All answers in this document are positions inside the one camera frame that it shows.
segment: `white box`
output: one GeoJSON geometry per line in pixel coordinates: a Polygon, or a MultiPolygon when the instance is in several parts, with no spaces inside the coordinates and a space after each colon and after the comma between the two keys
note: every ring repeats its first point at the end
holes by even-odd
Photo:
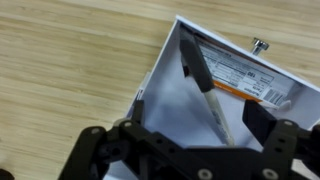
{"type": "MultiPolygon", "coordinates": [[[[320,118],[318,87],[177,16],[151,74],[138,91],[142,92],[139,97],[145,101],[144,126],[148,130],[158,131],[182,147],[223,145],[216,135],[218,129],[203,94],[193,78],[184,77],[179,50],[181,23],[300,83],[302,87],[291,99],[291,108],[274,111],[273,115],[292,120],[305,129],[310,129],[317,123],[320,118]]],[[[261,145],[242,122],[245,100],[216,89],[235,144],[261,150],[261,145]]]]}

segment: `marker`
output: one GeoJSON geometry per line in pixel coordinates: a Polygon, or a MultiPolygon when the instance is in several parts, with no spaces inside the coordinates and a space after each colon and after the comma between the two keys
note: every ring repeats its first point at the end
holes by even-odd
{"type": "Polygon", "coordinates": [[[205,63],[198,42],[193,33],[183,25],[180,26],[180,51],[184,61],[183,64],[185,63],[185,65],[187,65],[200,91],[204,94],[212,116],[216,120],[219,130],[224,137],[225,143],[233,146],[234,139],[214,91],[215,86],[212,82],[208,66],[205,63]]]}

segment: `metal screw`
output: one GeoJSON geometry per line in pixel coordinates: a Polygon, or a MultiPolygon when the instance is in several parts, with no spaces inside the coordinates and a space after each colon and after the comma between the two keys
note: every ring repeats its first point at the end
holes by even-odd
{"type": "Polygon", "coordinates": [[[211,180],[212,179],[212,173],[208,169],[200,169],[198,171],[198,177],[201,180],[211,180]]]}
{"type": "Polygon", "coordinates": [[[290,121],[285,121],[284,124],[288,125],[288,126],[292,126],[292,122],[290,122],[290,121]]]}
{"type": "Polygon", "coordinates": [[[269,48],[269,44],[258,39],[258,38],[254,38],[253,39],[253,49],[251,50],[251,53],[254,55],[258,55],[260,53],[261,50],[267,50],[269,48]]]}
{"type": "Polygon", "coordinates": [[[94,128],[91,130],[91,134],[97,134],[98,132],[100,132],[99,128],[94,128]]]}
{"type": "Polygon", "coordinates": [[[263,169],[262,170],[262,174],[263,176],[268,179],[268,180],[277,180],[279,179],[279,175],[277,172],[275,172],[274,170],[272,169],[263,169]]]}
{"type": "Polygon", "coordinates": [[[124,123],[124,127],[130,127],[131,125],[132,125],[131,122],[126,122],[126,123],[124,123]]]}

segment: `barcode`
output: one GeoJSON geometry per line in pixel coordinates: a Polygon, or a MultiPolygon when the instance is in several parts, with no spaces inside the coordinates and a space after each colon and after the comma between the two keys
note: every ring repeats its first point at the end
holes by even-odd
{"type": "Polygon", "coordinates": [[[285,98],[284,94],[274,89],[270,89],[267,95],[263,99],[274,105],[280,106],[284,98],[285,98]]]}

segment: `wooden table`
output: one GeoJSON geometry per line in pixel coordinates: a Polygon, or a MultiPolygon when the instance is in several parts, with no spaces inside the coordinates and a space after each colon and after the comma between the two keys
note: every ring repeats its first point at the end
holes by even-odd
{"type": "Polygon", "coordinates": [[[0,167],[56,179],[80,131],[124,116],[180,14],[320,86],[314,0],[0,0],[0,167]]]}

